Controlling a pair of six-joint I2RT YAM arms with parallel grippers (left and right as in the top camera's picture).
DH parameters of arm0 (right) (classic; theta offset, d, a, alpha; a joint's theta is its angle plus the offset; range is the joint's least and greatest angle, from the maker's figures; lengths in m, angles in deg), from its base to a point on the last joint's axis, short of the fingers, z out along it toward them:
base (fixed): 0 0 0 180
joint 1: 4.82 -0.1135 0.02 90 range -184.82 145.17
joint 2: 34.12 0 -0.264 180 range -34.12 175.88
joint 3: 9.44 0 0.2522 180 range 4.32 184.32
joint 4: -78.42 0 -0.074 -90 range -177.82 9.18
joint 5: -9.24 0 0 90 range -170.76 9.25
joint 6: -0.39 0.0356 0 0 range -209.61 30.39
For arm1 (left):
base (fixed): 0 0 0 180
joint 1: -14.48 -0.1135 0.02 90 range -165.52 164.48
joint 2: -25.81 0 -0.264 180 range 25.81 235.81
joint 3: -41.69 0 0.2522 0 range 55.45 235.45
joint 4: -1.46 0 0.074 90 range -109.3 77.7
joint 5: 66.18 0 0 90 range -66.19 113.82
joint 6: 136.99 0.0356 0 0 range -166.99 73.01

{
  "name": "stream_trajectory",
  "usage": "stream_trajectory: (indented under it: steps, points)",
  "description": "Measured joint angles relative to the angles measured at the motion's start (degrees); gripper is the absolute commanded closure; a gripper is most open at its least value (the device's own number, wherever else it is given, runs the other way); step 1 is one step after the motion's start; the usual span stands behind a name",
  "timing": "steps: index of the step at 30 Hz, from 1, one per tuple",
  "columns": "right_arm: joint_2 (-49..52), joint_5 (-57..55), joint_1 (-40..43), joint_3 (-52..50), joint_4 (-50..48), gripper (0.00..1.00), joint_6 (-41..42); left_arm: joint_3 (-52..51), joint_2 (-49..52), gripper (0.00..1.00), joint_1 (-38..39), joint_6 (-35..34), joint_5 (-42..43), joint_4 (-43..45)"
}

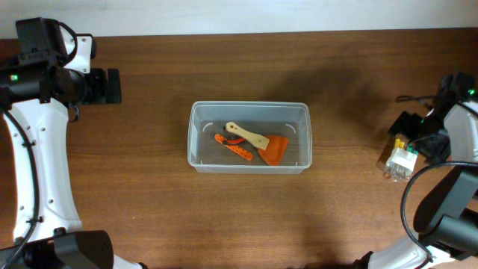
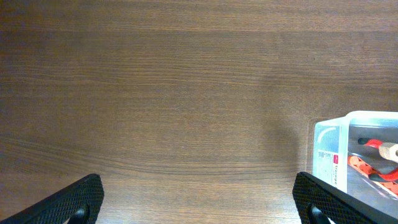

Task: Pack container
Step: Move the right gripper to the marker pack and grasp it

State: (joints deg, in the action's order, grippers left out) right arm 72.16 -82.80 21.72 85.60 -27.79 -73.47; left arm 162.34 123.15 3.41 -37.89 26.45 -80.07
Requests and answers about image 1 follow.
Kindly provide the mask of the clear case of screwdriver bits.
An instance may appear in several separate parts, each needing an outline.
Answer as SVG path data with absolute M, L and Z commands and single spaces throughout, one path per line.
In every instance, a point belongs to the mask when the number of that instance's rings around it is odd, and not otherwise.
M 404 140 L 396 138 L 391 155 L 385 162 L 385 175 L 394 182 L 407 182 L 412 177 L 418 151 Z

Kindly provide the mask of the clear plastic container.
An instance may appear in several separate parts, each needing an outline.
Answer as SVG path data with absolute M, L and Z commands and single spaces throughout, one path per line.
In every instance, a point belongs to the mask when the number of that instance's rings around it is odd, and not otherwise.
M 270 166 L 250 142 L 238 144 L 250 160 L 216 139 L 238 139 L 225 130 L 228 122 L 258 135 L 289 140 L 279 166 Z M 300 174 L 312 164 L 312 130 L 308 106 L 302 102 L 198 101 L 191 108 L 187 159 L 200 173 Z

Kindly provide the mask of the orange scraper wooden handle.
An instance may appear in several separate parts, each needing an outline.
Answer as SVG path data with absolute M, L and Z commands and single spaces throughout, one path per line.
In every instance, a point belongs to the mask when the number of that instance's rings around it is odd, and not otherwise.
M 234 122 L 228 122 L 224 129 L 244 138 L 258 149 L 259 156 L 270 166 L 279 166 L 288 148 L 289 139 L 280 135 L 256 134 L 241 128 Z

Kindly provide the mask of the orange handled pliers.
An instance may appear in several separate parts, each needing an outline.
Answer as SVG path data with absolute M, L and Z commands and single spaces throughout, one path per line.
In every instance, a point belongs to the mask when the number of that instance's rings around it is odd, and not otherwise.
M 229 135 L 227 137 L 225 137 L 225 139 L 222 141 L 222 144 L 223 145 L 238 145 L 240 143 L 243 143 L 246 139 L 239 136 L 239 135 L 236 135 L 236 134 L 233 134 L 233 135 Z

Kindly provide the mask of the orange socket holder strip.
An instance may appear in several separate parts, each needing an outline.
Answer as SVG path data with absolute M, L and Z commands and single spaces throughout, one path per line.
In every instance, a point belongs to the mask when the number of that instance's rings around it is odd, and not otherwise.
M 222 141 L 225 139 L 224 136 L 222 136 L 221 134 L 215 134 L 214 136 L 214 139 L 216 142 L 222 144 Z M 223 145 L 225 146 L 226 148 L 230 149 L 231 151 L 233 151 L 234 153 L 236 153 L 237 155 L 239 155 L 241 158 L 244 158 L 246 159 L 247 161 L 251 161 L 253 159 L 253 154 L 250 152 L 250 151 L 247 151 L 245 150 L 244 148 L 242 148 L 240 146 L 240 144 L 238 145 Z

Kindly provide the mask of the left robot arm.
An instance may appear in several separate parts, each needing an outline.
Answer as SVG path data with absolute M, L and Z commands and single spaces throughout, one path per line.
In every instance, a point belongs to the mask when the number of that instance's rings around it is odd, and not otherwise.
M 13 146 L 17 209 L 3 268 L 132 268 L 75 207 L 66 130 L 81 105 L 122 101 L 117 69 L 92 68 L 96 41 L 42 17 L 16 22 L 20 53 L 1 64 L 1 114 Z

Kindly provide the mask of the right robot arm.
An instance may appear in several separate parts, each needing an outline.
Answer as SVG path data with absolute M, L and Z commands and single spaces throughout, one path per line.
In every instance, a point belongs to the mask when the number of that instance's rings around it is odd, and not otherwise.
M 432 268 L 477 256 L 477 80 L 463 72 L 445 76 L 431 96 L 398 96 L 428 109 L 424 117 L 404 111 L 388 133 L 394 148 L 385 173 L 407 182 L 400 201 L 406 236 L 390 247 L 369 252 L 353 268 Z M 450 172 L 423 198 L 413 224 L 406 202 L 420 176 L 434 169 Z

